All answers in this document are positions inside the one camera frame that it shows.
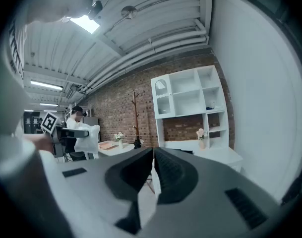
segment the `potted flower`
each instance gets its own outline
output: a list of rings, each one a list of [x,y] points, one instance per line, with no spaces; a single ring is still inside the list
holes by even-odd
[[[121,132],[118,132],[118,134],[115,134],[116,141],[119,142],[119,148],[123,149],[122,139],[124,138],[124,135]]]
[[[196,133],[199,140],[199,147],[201,149],[205,149],[204,139],[206,136],[208,136],[207,131],[205,131],[204,129],[199,129]]]

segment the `white bag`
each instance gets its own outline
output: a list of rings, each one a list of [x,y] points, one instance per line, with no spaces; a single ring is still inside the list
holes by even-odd
[[[88,137],[77,138],[75,144],[76,152],[85,152],[85,153],[93,153],[98,154],[98,133],[100,131],[99,125],[89,126],[87,124],[82,124],[79,130],[87,130],[89,131]]]

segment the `white desk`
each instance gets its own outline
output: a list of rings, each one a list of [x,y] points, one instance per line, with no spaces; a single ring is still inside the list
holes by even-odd
[[[242,167],[243,158],[230,147],[204,150],[197,148],[193,153],[195,156],[225,164],[237,172],[240,172]]]
[[[118,142],[104,141],[104,143],[105,142],[108,142],[108,143],[111,143],[111,144],[114,145],[114,147],[109,148],[109,149],[100,149],[100,146],[99,146],[99,153],[105,154],[107,156],[113,156],[113,155],[117,155],[117,154],[120,154],[120,153],[125,153],[125,152],[128,152],[128,151],[134,149],[133,144],[123,143],[123,149],[120,149]]]

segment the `door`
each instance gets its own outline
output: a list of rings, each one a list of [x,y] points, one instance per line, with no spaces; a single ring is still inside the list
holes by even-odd
[[[156,119],[175,117],[169,75],[151,79],[154,113]]]

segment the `fluorescent light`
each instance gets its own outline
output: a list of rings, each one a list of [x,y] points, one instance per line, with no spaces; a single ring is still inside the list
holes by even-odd
[[[42,82],[38,82],[38,81],[34,81],[34,80],[31,80],[31,84],[40,85],[40,86],[44,86],[44,87],[48,87],[48,88],[53,88],[53,89],[60,90],[60,91],[62,90],[61,86],[46,84],[46,83],[42,83]]]
[[[71,18],[70,20],[91,34],[99,27],[99,24],[94,20],[90,20],[87,15],[83,15],[80,18]]]
[[[40,105],[42,105],[42,106],[58,107],[57,104],[40,103]]]

